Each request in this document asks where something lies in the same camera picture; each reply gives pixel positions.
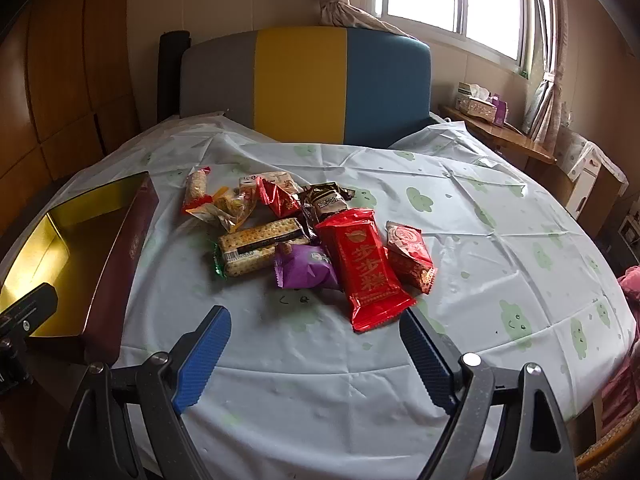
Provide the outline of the window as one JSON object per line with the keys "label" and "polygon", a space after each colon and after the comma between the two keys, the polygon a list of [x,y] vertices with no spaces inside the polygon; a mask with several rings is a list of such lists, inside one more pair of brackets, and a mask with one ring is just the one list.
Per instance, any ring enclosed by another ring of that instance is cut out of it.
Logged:
{"label": "window", "polygon": [[530,76],[535,0],[372,0],[374,13],[407,34],[438,41]]}

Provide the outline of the wooden side shelf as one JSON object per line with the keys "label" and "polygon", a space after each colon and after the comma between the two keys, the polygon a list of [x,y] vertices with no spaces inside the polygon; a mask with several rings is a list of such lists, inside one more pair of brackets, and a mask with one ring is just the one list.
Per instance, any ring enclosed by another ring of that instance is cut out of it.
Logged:
{"label": "wooden side shelf", "polygon": [[493,150],[510,148],[543,164],[556,164],[556,158],[549,151],[513,128],[494,125],[484,119],[464,114],[451,106],[439,105],[438,109],[442,118],[449,118],[452,122],[464,122],[470,133],[479,136],[480,140],[486,142]]}

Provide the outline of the red white patterned snack packet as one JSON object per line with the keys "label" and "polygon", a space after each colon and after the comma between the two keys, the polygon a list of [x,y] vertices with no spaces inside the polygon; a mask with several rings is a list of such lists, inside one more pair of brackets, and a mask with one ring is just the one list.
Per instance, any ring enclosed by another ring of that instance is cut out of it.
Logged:
{"label": "red white patterned snack packet", "polygon": [[387,257],[401,283],[428,294],[437,269],[424,243],[422,232],[413,226],[387,221]]}

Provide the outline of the small red gold candy packet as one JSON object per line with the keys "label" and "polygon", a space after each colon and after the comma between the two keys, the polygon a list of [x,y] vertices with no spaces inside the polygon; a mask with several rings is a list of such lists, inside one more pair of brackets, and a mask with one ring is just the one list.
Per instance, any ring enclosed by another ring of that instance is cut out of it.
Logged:
{"label": "small red gold candy packet", "polygon": [[299,200],[293,194],[262,178],[256,180],[256,190],[260,202],[268,206],[279,219],[295,216],[302,210]]}

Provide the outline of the brown gold chocolate packet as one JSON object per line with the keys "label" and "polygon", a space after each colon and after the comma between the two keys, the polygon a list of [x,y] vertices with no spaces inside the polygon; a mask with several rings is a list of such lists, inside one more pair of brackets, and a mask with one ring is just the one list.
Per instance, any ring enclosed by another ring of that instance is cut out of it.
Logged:
{"label": "brown gold chocolate packet", "polygon": [[348,203],[355,197],[352,188],[343,188],[335,182],[308,185],[299,193],[303,212],[312,226],[349,208]]}

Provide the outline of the beige snack packet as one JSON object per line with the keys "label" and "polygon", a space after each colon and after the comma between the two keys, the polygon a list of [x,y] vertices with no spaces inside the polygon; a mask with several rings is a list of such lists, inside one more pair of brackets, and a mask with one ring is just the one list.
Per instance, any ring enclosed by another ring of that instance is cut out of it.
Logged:
{"label": "beige snack packet", "polygon": [[239,178],[239,187],[254,188],[258,178],[275,184],[290,194],[298,194],[303,191],[302,187],[298,185],[293,177],[286,171],[266,171],[260,174],[248,174],[247,176]]}

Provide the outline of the white green patterned tablecloth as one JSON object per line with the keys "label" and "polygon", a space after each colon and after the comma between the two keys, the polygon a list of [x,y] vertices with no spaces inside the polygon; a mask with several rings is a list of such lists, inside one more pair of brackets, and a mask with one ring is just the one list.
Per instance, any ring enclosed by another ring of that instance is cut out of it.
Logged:
{"label": "white green patterned tablecloth", "polygon": [[574,479],[570,423],[637,338],[591,237],[446,122],[164,122],[1,277],[1,419],[55,479]]}

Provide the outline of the white cardboard box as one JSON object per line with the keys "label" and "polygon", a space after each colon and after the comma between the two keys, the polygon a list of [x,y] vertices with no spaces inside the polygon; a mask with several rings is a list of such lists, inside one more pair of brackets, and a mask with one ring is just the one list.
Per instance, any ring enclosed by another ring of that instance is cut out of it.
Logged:
{"label": "white cardboard box", "polygon": [[559,130],[554,156],[561,175],[559,202],[595,238],[628,179],[598,144],[567,127]]}

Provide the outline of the purple packet on shelf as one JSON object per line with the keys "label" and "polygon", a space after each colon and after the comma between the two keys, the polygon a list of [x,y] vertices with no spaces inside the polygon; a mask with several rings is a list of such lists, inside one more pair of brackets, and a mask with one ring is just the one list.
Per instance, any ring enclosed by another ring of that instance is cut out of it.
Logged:
{"label": "purple packet on shelf", "polygon": [[495,107],[495,117],[494,124],[500,127],[503,127],[506,123],[506,118],[509,113],[509,105],[506,101],[498,96],[498,94],[493,93],[490,96],[490,102]]}

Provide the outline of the grey yellow blue sofa chair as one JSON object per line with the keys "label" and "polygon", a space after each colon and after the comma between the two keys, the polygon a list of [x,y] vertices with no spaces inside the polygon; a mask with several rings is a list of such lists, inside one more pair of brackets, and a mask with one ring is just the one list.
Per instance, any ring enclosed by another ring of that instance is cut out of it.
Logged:
{"label": "grey yellow blue sofa chair", "polygon": [[221,112],[274,140],[388,148],[429,125],[427,44],[390,32],[273,27],[183,53],[181,117]]}

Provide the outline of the clear puffed grain bar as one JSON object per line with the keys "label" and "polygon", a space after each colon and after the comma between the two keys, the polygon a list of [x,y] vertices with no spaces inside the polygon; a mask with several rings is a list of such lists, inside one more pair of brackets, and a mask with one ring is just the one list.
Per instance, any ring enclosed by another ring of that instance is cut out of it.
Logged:
{"label": "clear puffed grain bar", "polygon": [[189,210],[209,204],[213,201],[207,193],[207,177],[209,167],[194,168],[186,178],[181,210],[186,214]]}

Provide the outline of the large red cake packet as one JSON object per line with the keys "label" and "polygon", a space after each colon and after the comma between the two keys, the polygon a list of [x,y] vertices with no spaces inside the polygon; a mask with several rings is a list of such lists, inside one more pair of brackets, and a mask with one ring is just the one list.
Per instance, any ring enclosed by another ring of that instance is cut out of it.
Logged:
{"label": "large red cake packet", "polygon": [[393,321],[416,304],[390,266],[373,210],[346,209],[318,223],[316,232],[352,307],[356,332]]}

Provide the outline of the yellow pistachio nut bag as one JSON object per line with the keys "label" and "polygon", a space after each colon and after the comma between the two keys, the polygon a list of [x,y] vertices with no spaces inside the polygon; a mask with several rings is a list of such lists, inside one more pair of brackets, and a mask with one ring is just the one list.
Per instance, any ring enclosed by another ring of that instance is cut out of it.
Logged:
{"label": "yellow pistachio nut bag", "polygon": [[214,195],[186,200],[183,210],[209,224],[220,224],[227,233],[235,233],[254,211],[257,196],[254,188],[223,186]]}

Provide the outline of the tissue box on shelf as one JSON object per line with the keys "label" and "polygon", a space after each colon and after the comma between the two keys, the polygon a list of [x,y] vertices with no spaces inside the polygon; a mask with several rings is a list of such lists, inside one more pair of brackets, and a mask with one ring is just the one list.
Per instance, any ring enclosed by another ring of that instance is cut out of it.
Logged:
{"label": "tissue box on shelf", "polygon": [[483,119],[485,122],[493,122],[497,113],[497,107],[490,100],[489,90],[479,84],[469,84],[465,81],[458,83],[454,108],[470,117]]}

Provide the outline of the purple snack packet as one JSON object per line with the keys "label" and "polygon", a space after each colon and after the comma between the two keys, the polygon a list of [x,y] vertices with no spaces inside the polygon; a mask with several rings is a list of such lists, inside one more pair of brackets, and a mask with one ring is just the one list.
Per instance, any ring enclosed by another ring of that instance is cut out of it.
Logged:
{"label": "purple snack packet", "polygon": [[277,244],[274,274],[283,289],[340,288],[331,260],[319,246]]}

